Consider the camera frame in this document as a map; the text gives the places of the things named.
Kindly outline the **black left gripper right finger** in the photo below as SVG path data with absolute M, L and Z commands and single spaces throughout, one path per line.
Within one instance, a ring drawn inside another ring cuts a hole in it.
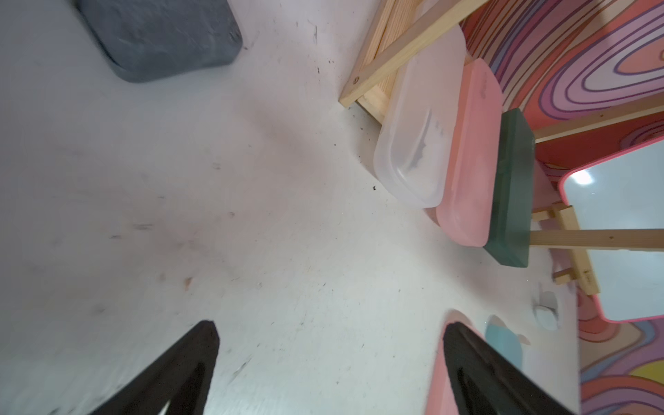
M 444 359 L 460 414 L 568 414 L 463 323 L 444 331 Z

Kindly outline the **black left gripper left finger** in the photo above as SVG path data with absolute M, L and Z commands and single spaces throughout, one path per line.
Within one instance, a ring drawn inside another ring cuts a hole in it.
M 200 321 L 94 414 L 202 414 L 219 353 L 214 322 Z

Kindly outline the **clear frosted pencil case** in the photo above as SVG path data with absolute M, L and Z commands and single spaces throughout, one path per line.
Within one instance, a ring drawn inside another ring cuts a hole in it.
M 391 195 L 417 209 L 437 207 L 444 195 L 465 57 L 455 25 L 397 73 L 373 169 Z

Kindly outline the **dark green pencil case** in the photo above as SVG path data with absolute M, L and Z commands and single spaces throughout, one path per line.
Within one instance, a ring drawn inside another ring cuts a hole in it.
M 534 200 L 535 138 L 519 108 L 501 116 L 489 239 L 484 246 L 502 266 L 528 267 Z

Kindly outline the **teal pencil case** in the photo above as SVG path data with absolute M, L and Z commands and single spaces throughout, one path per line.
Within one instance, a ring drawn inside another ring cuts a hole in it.
M 498 316 L 489 318 L 485 340 L 498 354 L 518 369 L 523 365 L 523 347 L 520 338 Z

